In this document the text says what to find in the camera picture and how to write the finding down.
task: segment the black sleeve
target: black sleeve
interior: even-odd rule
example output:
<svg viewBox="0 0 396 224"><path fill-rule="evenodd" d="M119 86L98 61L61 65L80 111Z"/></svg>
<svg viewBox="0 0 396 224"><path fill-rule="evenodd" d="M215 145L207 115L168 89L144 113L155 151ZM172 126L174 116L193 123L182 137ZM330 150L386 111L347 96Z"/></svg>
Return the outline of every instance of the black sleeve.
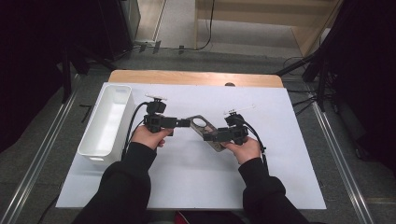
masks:
<svg viewBox="0 0 396 224"><path fill-rule="evenodd" d="M239 173L247 185L243 205L252 224L309 223L285 196L282 182L267 174L261 158L246 161Z"/></svg>
<svg viewBox="0 0 396 224"><path fill-rule="evenodd" d="M99 190L73 223L141 223L149 203L149 167L156 152L131 143L123 161L103 173Z"/></svg>

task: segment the person's right hand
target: person's right hand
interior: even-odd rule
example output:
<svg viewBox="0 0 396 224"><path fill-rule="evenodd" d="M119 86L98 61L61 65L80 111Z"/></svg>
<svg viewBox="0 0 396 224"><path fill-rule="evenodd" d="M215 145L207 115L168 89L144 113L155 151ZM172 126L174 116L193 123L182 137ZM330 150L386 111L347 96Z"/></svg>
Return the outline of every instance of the person's right hand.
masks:
<svg viewBox="0 0 396 224"><path fill-rule="evenodd" d="M151 133L145 125L142 125L137 127L134 131L131 142L143 144L154 150L157 147L163 147L165 143L163 139L172 131L173 129L161 129L158 133Z"/></svg>
<svg viewBox="0 0 396 224"><path fill-rule="evenodd" d="M227 147L233 152L238 163L241 165L261 155L259 142L249 136L247 136L246 140L247 141L242 146L238 146L232 142L221 143L224 147Z"/></svg>

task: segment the person's left hand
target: person's left hand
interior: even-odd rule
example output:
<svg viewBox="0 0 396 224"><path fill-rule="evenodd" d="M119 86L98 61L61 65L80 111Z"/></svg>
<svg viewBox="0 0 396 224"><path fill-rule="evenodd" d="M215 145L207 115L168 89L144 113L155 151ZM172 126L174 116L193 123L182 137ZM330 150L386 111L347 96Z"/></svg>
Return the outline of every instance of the person's left hand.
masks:
<svg viewBox="0 0 396 224"><path fill-rule="evenodd" d="M131 142L141 143L154 150L156 147L163 147L165 143L163 139L172 131L173 129L162 129L158 133L152 133L146 126L142 125L134 131Z"/></svg>

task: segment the black cable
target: black cable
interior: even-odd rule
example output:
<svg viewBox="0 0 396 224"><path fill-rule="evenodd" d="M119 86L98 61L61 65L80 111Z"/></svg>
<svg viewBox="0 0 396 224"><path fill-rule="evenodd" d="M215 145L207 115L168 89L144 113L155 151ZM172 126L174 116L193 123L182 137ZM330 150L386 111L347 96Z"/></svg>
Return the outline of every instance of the black cable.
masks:
<svg viewBox="0 0 396 224"><path fill-rule="evenodd" d="M129 138L130 138L129 135L131 133L132 125L134 124L134 117L136 117L137 111L140 109L140 107L142 107L142 105L148 105L148 104L149 103L147 103L147 102L143 102L142 104L138 105L136 110L134 111L134 114L132 115L131 122L129 123L129 127L128 127L128 132L127 132L126 137L125 137L125 143L124 143L124 148L122 150L121 159L123 159L123 157L125 156L126 149L128 147L128 144L129 144Z"/></svg>
<svg viewBox="0 0 396 224"><path fill-rule="evenodd" d="M215 10L215 0L212 1L212 11L210 13L209 38L207 39L207 42L206 42L206 44L203 47L200 47L198 49L193 49L193 48L189 48L189 49L175 49L175 48L156 48L156 47L146 46L146 48L148 48L148 49L174 49L174 50L183 50L183 51L199 51L201 49L206 48L206 46L210 43L210 40L212 39L212 21L213 21L213 12L214 12L214 10Z"/></svg>
<svg viewBox="0 0 396 224"><path fill-rule="evenodd" d="M207 26L207 19L205 19L205 27L206 27L207 32L209 33L209 36L211 36L211 29L209 29L209 27Z"/></svg>
<svg viewBox="0 0 396 224"><path fill-rule="evenodd" d="M291 105L292 105L293 107L295 107L295 106L300 105L300 104L303 104L303 103L305 103L305 102L307 102L307 101L316 100L316 98L317 98L316 96L311 96L311 97L309 97L309 98L306 99L306 100L302 100L302 101L293 103L293 104L291 104Z"/></svg>
<svg viewBox="0 0 396 224"><path fill-rule="evenodd" d="M256 136L257 141L259 142L261 151L262 151L262 153L263 153L264 150L265 150L265 147L262 145L262 140L260 139L260 137L259 137L259 135L257 134L256 130L254 130L254 128L253 128L250 124L248 124L245 120L239 119L239 118L234 118L234 119L239 120L239 121L241 121L241 122L243 122L244 124L247 125L247 127L250 129L250 131Z"/></svg>
<svg viewBox="0 0 396 224"><path fill-rule="evenodd" d="M258 134L258 133L256 132L256 130L254 130L254 128L253 128L249 123L247 123L244 119L239 119L239 118L235 118L235 119L237 119L237 120L243 122L245 125L247 125L247 128L250 130L250 132L253 133L254 136L256 136L257 141L259 142L259 145L260 145L260 150L261 150L261 152L262 152L262 163L264 164L264 166L265 166L265 168L266 168L266 169L265 169L265 173L267 173L267 174L269 175L267 158L266 158L266 156L265 156L265 147L264 147L264 145L262 144L262 140L260 139L259 134Z"/></svg>
<svg viewBox="0 0 396 224"><path fill-rule="evenodd" d="M121 55L118 55L118 57L115 58L114 60L109 60L109 59L104 59L104 60L105 60L106 62L108 62L108 63L114 63L114 62L120 60L121 58L123 58L127 53L130 53L130 52L132 52L132 51L134 51L134 50L136 50L136 49L139 49L139 48L134 48L134 49L126 50L126 51L124 51ZM95 60L91 60L91 61L89 61L89 62L87 62L87 63L89 63L89 64L97 64L97 63L99 63L99 62L97 62L97 61L95 61Z"/></svg>
<svg viewBox="0 0 396 224"><path fill-rule="evenodd" d="M314 90L314 91L294 91L294 90L288 90L288 89L286 89L288 92L316 92L317 90Z"/></svg>
<svg viewBox="0 0 396 224"><path fill-rule="evenodd" d="M46 210L44 210L43 214L41 214L41 217L40 217L40 219L38 220L37 224L40 224L40 223L43 222L44 217L46 216L46 214L48 213L48 211L50 210L50 208L56 203L56 201L57 201L58 198L59 198L59 195L60 195L60 194L58 194L58 195L52 200L52 202L47 206Z"/></svg>
<svg viewBox="0 0 396 224"><path fill-rule="evenodd" d="M285 62L283 62L283 69L285 69L286 62L289 61L290 59L301 59L301 61L303 61L303 58L304 57L290 57L290 58L288 58L287 60L285 60ZM289 73L289 75L291 75L291 76L299 76L297 74L292 74L292 73Z"/></svg>
<svg viewBox="0 0 396 224"><path fill-rule="evenodd" d="M134 132L136 132L136 129L140 126L140 124L142 124L143 123L143 119L142 119L142 121L140 121L137 125L136 125L136 127L134 127L134 131L132 132L132 134L131 134L131 138L132 138L132 136L134 136Z"/></svg>
<svg viewBox="0 0 396 224"><path fill-rule="evenodd" d="M299 116L301 113L303 113L309 106L311 106L315 101L311 101L308 105L304 106L303 109L300 111L296 112L295 115Z"/></svg>

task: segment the white tray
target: white tray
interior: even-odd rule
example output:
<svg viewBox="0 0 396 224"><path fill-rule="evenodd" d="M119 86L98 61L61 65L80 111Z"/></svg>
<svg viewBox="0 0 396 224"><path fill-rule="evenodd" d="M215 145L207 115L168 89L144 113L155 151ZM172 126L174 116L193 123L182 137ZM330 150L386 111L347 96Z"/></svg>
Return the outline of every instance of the white tray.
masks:
<svg viewBox="0 0 396 224"><path fill-rule="evenodd" d="M119 161L133 112L131 87L105 83L78 146L78 153L93 163Z"/></svg>

